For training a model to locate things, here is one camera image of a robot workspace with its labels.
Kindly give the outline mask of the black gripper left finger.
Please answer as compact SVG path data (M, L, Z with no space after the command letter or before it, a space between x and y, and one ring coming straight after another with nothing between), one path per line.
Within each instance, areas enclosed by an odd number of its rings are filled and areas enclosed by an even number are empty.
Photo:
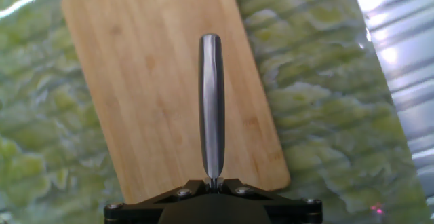
M104 207L104 224L158 223L167 207L211 192L206 181L189 180L181 187L136 204L113 202Z

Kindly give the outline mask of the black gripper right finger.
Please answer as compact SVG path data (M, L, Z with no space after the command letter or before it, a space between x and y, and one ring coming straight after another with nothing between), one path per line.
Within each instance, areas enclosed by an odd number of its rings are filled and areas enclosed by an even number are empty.
M219 206L232 223L321 223L322 201L290 199L242 183L239 179L216 182Z

